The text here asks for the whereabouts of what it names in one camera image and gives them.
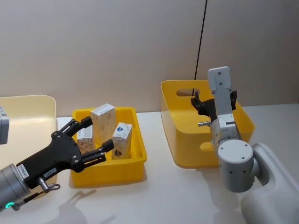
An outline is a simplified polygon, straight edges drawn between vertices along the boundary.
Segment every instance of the white table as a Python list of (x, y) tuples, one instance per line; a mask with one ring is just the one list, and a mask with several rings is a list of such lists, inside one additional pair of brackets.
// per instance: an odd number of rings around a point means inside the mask
[[(270, 146), (299, 182), (299, 104), (245, 107), (256, 125), (251, 143)], [(227, 191), (217, 168), (177, 167), (165, 138), (160, 112), (139, 113), (147, 150), (147, 180), (97, 189), (74, 189), (69, 170), (61, 189), (29, 202), (19, 212), (0, 214), (1, 224), (244, 224), (240, 199)], [(61, 128), (70, 118), (58, 118)], [(260, 187), (256, 181), (253, 188)]]

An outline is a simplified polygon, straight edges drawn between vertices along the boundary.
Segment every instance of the cardboard box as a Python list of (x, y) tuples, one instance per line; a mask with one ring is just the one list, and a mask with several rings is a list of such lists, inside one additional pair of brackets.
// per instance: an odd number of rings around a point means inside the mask
[(81, 154), (94, 150), (93, 145), (93, 126), (83, 128), (77, 132), (77, 143)]
[(116, 128), (115, 107), (104, 104), (91, 111), (93, 120), (93, 142), (100, 146), (112, 138)]
[(131, 154), (132, 125), (119, 123), (112, 136), (112, 159), (129, 159)]

